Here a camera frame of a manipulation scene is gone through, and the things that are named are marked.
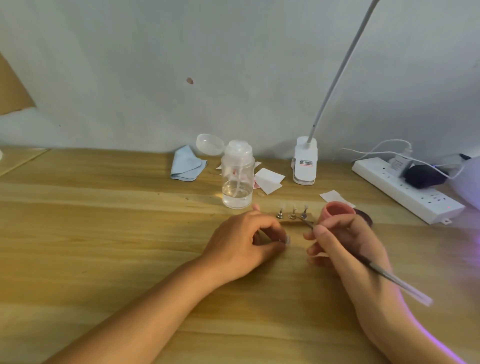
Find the light blue cloth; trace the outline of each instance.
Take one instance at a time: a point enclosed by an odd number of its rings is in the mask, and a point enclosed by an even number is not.
[[[194,181],[207,165],[193,154],[190,146],[183,146],[175,152],[170,177],[180,181]]]

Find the power outlet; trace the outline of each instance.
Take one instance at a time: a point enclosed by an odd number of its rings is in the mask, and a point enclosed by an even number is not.
[[[465,209],[461,203],[434,188],[419,190],[410,186],[403,178],[388,173],[388,167],[388,162],[383,159],[370,158],[357,160],[352,171],[428,224],[436,222],[449,224],[451,218],[458,216]]]

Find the white wall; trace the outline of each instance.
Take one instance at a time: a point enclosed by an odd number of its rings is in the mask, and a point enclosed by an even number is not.
[[[289,157],[369,3],[0,1],[0,52],[48,116],[0,122],[0,142],[170,151],[213,133]],[[320,158],[387,138],[421,158],[478,147],[479,13],[382,0],[318,128]]]

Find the plastic lid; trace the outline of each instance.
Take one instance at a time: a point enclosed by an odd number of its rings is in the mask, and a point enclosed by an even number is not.
[[[200,134],[197,137],[197,148],[208,156],[218,156],[222,154],[225,145],[223,140],[211,134]]]
[[[244,166],[253,160],[252,147],[243,140],[232,140],[225,148],[225,157],[230,163]]]

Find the brown stain on wall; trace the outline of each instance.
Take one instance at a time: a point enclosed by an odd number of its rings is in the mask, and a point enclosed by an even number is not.
[[[24,85],[0,54],[0,115],[35,106]]]

